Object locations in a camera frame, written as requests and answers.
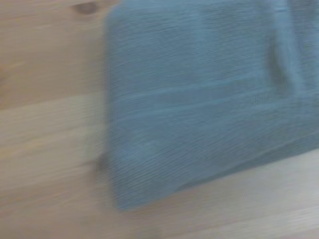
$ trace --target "folded towel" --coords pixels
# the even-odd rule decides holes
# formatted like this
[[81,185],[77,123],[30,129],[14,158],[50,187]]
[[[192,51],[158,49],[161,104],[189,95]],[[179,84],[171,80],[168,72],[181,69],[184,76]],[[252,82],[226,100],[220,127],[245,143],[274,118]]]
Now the folded towel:
[[319,148],[319,0],[124,0],[106,42],[119,209]]

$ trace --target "wooden surface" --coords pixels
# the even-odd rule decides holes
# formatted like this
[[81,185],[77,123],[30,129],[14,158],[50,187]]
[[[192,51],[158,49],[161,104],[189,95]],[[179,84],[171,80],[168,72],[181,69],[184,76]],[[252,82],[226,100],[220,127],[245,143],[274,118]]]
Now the wooden surface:
[[1,239],[319,239],[319,151],[130,213],[93,165],[105,149],[102,19],[85,0],[0,0]]

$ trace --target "terry cloth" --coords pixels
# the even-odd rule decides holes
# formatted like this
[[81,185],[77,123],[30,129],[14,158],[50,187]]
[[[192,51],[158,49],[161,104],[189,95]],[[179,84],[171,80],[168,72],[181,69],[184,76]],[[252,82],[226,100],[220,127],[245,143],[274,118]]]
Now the terry cloth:
[[119,209],[319,147],[319,0],[124,0],[106,26]]

